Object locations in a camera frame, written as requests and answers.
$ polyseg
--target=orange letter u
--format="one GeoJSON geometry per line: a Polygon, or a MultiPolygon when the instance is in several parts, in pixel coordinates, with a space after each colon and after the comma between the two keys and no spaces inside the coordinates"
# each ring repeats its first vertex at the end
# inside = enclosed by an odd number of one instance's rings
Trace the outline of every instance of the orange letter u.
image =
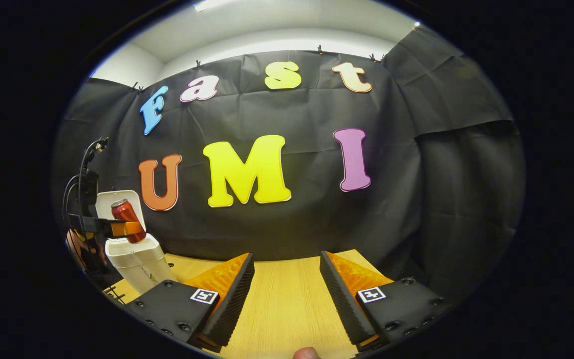
{"type": "Polygon", "coordinates": [[[164,197],[157,196],[154,191],[154,169],[158,166],[158,162],[156,160],[141,162],[139,165],[139,172],[141,172],[141,196],[146,206],[155,211],[167,211],[174,207],[178,200],[178,174],[176,168],[181,159],[180,155],[169,155],[161,161],[165,167],[167,183],[167,193],[164,197]]]}

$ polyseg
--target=white wall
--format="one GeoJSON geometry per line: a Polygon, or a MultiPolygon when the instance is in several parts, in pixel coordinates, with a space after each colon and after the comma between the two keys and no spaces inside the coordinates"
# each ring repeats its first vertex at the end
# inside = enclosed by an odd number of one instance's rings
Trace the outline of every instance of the white wall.
{"type": "Polygon", "coordinates": [[[105,79],[132,87],[135,82],[144,88],[171,75],[201,64],[210,63],[228,57],[257,52],[279,50],[316,51],[321,45],[323,51],[340,52],[376,59],[387,54],[394,43],[369,35],[331,29],[279,29],[244,34],[224,39],[205,47],[192,50],[167,64],[142,48],[127,43],[110,55],[92,77],[105,79]]]}
{"type": "Polygon", "coordinates": [[[278,50],[312,50],[321,45],[323,51],[341,52],[376,59],[387,54],[394,43],[372,36],[332,29],[279,29],[253,32],[225,39],[192,50],[170,61],[157,76],[157,81],[201,64],[228,57],[278,50]]]}
{"type": "Polygon", "coordinates": [[[163,63],[152,54],[134,44],[126,43],[110,55],[94,71],[92,77],[130,87],[138,82],[137,88],[146,88],[157,81],[162,68],[163,63]]]}

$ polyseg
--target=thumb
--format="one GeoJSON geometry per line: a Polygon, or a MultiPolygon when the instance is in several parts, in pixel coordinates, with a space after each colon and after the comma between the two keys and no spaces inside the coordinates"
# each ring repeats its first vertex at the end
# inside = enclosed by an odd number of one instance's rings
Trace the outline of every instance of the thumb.
{"type": "Polygon", "coordinates": [[[320,359],[314,348],[302,348],[293,355],[293,359],[320,359]]]}

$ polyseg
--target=black fabric backdrop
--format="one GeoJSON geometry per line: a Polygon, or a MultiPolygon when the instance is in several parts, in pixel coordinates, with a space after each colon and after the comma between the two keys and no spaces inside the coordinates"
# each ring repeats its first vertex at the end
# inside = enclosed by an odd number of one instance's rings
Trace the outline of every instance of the black fabric backdrop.
{"type": "MultiPolygon", "coordinates": [[[[166,252],[216,260],[252,252],[263,261],[355,248],[392,279],[415,275],[455,299],[467,296],[504,252],[524,197],[519,132],[506,105],[476,64],[424,28],[381,63],[303,51],[244,55],[183,71],[140,95],[87,80],[57,135],[56,213],[83,150],[100,136],[110,143],[90,166],[100,173],[99,191],[141,193],[139,163],[182,155],[177,204],[153,211],[141,202],[148,232],[166,252]],[[298,64],[298,88],[265,86],[265,66],[275,61],[298,64]],[[364,68],[362,80],[373,89],[349,91],[331,70],[342,62],[364,68]],[[217,95],[182,103],[187,84],[205,75],[219,77],[217,95]],[[162,85],[169,87],[162,119],[144,136],[139,109],[162,85]],[[362,190],[339,188],[342,154],[332,133],[344,128],[366,133],[372,182],[362,190]],[[254,141],[271,134],[286,141],[281,159],[292,198],[272,204],[235,198],[231,207],[210,207],[203,148],[227,141],[245,161],[254,141]]],[[[160,165],[154,182],[165,193],[160,165]]]]}

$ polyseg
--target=yellow letter m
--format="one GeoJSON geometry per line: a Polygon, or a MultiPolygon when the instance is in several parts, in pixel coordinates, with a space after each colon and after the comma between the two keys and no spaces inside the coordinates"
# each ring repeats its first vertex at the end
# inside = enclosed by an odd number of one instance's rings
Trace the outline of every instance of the yellow letter m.
{"type": "Polygon", "coordinates": [[[254,199],[258,203],[285,202],[291,198],[291,191],[285,187],[281,148],[285,139],[278,135],[258,137],[249,152],[246,163],[236,154],[228,142],[217,142],[205,146],[203,154],[209,158],[212,174],[212,197],[207,200],[210,207],[229,207],[234,198],[227,193],[227,185],[243,204],[251,195],[254,181],[258,178],[258,191],[254,199]]]}

